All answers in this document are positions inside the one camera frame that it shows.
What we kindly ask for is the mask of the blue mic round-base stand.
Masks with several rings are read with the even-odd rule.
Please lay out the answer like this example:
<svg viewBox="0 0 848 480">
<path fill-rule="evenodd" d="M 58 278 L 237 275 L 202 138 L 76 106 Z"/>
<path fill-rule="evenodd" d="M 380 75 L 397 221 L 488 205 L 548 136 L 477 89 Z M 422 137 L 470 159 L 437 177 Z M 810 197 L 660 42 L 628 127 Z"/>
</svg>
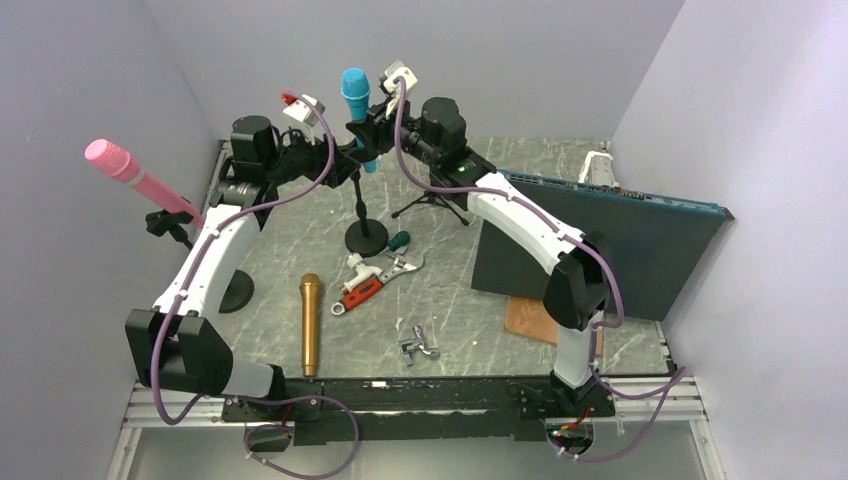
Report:
<svg viewBox="0 0 848 480">
<path fill-rule="evenodd" d="M 375 159 L 356 159 L 360 167 L 351 176 L 355 192 L 355 211 L 357 221 L 348 227 L 345 233 L 345 246 L 351 253 L 359 253 L 362 257 L 374 257 L 378 255 L 388 241 L 388 231 L 378 220 L 368 217 L 367 207 L 363 199 L 360 179 L 361 166 Z"/>
</svg>

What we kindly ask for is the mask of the black tripod mic stand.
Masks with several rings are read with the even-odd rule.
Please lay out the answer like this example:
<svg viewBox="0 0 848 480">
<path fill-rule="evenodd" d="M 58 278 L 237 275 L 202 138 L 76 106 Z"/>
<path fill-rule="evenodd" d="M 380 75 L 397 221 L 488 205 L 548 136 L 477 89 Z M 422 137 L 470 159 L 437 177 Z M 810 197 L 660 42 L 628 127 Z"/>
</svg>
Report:
<svg viewBox="0 0 848 480">
<path fill-rule="evenodd" d="M 404 212 L 408 211 L 409 209 L 411 209 L 412 207 L 418 206 L 418 205 L 434 206 L 434 207 L 440 207 L 440 208 L 447 209 L 460 221 L 460 223 L 463 226 L 469 226 L 470 225 L 470 222 L 463 215 L 461 215 L 451 205 L 451 203 L 448 200 L 446 200 L 442 195 L 437 194 L 437 193 L 432 192 L 432 191 L 425 191 L 418 198 L 409 202 L 408 204 L 406 204 L 402 208 L 393 211 L 390 214 L 390 217 L 392 219 L 397 219 L 402 213 L 404 213 Z"/>
</svg>

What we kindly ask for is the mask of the gold microphone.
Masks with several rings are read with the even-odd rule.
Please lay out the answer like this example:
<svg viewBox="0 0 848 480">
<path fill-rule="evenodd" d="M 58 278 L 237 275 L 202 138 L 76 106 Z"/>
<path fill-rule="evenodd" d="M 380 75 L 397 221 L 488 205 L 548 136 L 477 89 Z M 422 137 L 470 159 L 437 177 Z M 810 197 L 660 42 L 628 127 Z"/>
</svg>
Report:
<svg viewBox="0 0 848 480">
<path fill-rule="evenodd" d="M 315 377 L 319 365 L 320 304 L 322 282 L 315 273 L 306 273 L 300 282 L 302 302 L 302 355 L 304 377 Z"/>
</svg>

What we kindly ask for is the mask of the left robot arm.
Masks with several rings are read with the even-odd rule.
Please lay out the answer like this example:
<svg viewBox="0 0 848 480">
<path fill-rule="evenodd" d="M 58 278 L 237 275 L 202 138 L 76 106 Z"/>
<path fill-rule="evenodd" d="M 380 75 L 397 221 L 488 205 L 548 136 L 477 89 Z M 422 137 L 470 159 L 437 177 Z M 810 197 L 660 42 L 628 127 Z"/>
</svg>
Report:
<svg viewBox="0 0 848 480">
<path fill-rule="evenodd" d="M 356 141 L 338 144 L 310 128 L 280 131 L 259 115 L 233 122 L 232 153 L 185 263 L 154 305 L 132 310 L 125 323 L 139 380 L 154 392 L 248 398 L 264 420 L 285 411 L 282 368 L 237 358 L 215 321 L 250 245 L 284 203 L 279 185 L 306 178 L 313 187 L 337 187 L 367 159 Z"/>
</svg>

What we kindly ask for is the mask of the blue microphone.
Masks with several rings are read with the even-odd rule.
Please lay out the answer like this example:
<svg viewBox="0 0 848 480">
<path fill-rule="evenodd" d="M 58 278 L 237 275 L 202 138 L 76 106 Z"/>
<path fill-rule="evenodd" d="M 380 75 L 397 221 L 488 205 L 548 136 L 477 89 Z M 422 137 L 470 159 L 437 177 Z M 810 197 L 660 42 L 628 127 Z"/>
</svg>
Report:
<svg viewBox="0 0 848 480">
<path fill-rule="evenodd" d="M 340 92 L 345 99 L 352 120 L 363 120 L 367 116 L 370 98 L 370 83 L 364 70 L 358 67 L 346 69 L 340 80 Z"/>
</svg>

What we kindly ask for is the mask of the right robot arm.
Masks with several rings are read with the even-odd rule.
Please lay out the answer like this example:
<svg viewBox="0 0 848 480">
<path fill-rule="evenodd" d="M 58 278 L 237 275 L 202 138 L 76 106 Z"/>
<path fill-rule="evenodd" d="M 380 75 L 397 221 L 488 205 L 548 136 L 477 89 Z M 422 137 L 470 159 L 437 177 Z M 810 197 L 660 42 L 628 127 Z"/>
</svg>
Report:
<svg viewBox="0 0 848 480">
<path fill-rule="evenodd" d="M 409 170 L 407 156 L 425 164 L 430 178 L 424 183 L 414 178 L 415 185 L 498 228 L 547 274 L 543 305 L 558 328 L 551 401 L 564 415 L 578 413 L 599 381 L 594 353 L 603 313 L 609 304 L 623 309 L 617 280 L 602 254 L 604 237 L 564 223 L 512 186 L 469 146 L 465 120 L 450 98 L 427 100 L 418 117 L 407 113 L 405 103 L 387 100 L 346 128 L 372 155 L 394 151 L 403 172 Z"/>
</svg>

